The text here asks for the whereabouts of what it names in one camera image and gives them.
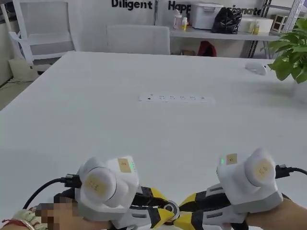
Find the shelf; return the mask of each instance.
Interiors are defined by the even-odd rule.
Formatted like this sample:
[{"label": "shelf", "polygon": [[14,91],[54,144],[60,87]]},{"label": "shelf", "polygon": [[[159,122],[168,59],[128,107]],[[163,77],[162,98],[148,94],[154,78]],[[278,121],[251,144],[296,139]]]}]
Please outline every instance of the shelf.
[{"label": "shelf", "polygon": [[242,40],[242,41],[276,41],[279,36],[270,33],[259,33],[253,35],[244,32],[238,34],[214,34],[210,30],[198,30],[188,27],[186,31],[170,29],[171,37],[188,37],[188,38],[206,38],[206,39],[222,39],[222,40]]},{"label": "shelf", "polygon": [[285,11],[291,10],[291,7],[285,7],[285,6],[264,5],[264,7],[270,7],[270,8],[280,9],[280,10],[285,10]]}]

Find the cable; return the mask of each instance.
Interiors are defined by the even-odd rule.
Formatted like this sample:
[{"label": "cable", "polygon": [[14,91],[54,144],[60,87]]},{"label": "cable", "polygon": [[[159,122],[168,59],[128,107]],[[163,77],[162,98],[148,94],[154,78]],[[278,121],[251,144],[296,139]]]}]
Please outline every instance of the cable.
[{"label": "cable", "polygon": [[303,173],[305,175],[307,175],[307,171],[304,169],[299,169],[299,168],[291,168],[292,172],[299,172],[299,173]]},{"label": "cable", "polygon": [[277,165],[275,167],[275,170],[276,170],[276,177],[275,177],[276,179],[290,176],[290,173],[293,173],[293,172],[299,172],[299,173],[303,173],[303,174],[307,175],[306,170],[299,169],[299,168],[287,167],[284,164],[283,165]]},{"label": "cable", "polygon": [[47,182],[46,184],[44,184],[43,186],[41,186],[39,189],[37,189],[33,195],[28,199],[28,201],[26,202],[26,204],[24,205],[23,209],[28,209],[30,203],[34,200],[34,198],[41,192],[43,191],[45,188],[47,188],[48,186],[55,184],[55,183],[65,183],[66,182],[66,178],[62,177],[62,178],[58,178],[58,179],[54,179],[52,181]]},{"label": "cable", "polygon": [[63,183],[65,184],[64,186],[68,188],[81,188],[81,185],[82,185],[79,175],[75,175],[75,174],[67,174],[66,177],[61,177],[61,178],[49,181],[33,193],[33,195],[28,199],[28,201],[24,205],[23,209],[28,209],[30,203],[34,200],[34,198],[41,191],[43,191],[45,188],[55,183]]}]

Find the power strip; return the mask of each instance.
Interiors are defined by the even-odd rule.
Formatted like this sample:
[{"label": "power strip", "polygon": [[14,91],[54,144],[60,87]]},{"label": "power strip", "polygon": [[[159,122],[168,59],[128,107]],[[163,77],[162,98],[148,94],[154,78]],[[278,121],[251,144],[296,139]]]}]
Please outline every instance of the power strip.
[{"label": "power strip", "polygon": [[170,102],[170,103],[205,103],[214,104],[212,97],[189,95],[189,94],[169,94],[169,93],[143,93],[139,96],[141,102]]}]

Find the sticker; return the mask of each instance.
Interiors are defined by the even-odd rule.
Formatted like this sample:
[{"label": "sticker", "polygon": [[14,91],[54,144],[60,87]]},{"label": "sticker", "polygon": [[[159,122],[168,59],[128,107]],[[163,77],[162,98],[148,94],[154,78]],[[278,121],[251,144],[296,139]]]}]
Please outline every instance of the sticker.
[{"label": "sticker", "polygon": [[128,159],[119,158],[118,164],[119,164],[119,169],[122,173],[130,173],[131,172],[131,168],[130,168]]},{"label": "sticker", "polygon": [[266,179],[272,170],[272,164],[267,160],[261,160],[254,168],[254,174],[257,180],[263,181]]},{"label": "sticker", "polygon": [[106,191],[106,185],[92,174],[86,179],[85,187],[92,190],[98,196],[103,196]]},{"label": "sticker", "polygon": [[237,164],[237,154],[233,153],[233,154],[228,154],[227,155],[227,160],[226,160],[226,164]]}]

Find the white container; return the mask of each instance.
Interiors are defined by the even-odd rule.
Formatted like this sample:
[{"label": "white container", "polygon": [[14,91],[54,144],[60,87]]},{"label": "white container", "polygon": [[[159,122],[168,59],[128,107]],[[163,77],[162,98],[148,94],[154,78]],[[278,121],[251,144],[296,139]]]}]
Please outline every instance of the white container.
[{"label": "white container", "polygon": [[243,16],[238,31],[248,33],[250,24],[255,21],[259,23],[259,33],[269,33],[274,20],[270,18]]},{"label": "white container", "polygon": [[299,102],[307,103],[307,81],[297,84],[293,83],[292,96]]},{"label": "white container", "polygon": [[206,2],[191,3],[190,22],[195,29],[211,30],[223,5]]},{"label": "white container", "polygon": [[175,30],[180,30],[181,20],[182,20],[182,15],[180,14],[178,10],[176,10],[175,18],[174,18],[174,26],[173,26]]}]

